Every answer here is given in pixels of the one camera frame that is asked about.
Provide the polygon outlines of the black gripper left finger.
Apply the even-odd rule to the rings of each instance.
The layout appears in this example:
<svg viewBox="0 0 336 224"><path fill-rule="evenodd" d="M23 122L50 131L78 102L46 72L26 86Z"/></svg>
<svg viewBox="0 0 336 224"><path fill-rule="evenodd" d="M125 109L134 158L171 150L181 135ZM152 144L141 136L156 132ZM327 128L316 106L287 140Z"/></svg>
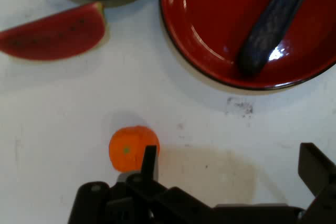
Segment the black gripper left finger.
<svg viewBox="0 0 336 224"><path fill-rule="evenodd" d="M165 208L183 208L184 203L177 191L165 188L154 179L156 161L157 147L147 146L140 171L126 179L125 183L132 191L135 208L149 208L153 202L158 202Z"/></svg>

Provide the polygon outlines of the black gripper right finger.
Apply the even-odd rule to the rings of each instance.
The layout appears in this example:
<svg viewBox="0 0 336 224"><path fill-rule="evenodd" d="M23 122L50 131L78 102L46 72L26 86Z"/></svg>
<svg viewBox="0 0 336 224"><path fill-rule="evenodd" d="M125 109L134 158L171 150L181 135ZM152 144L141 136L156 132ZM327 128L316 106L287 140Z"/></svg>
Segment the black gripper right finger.
<svg viewBox="0 0 336 224"><path fill-rule="evenodd" d="M335 224L335 164L313 143L301 143L298 174L314 195L299 223Z"/></svg>

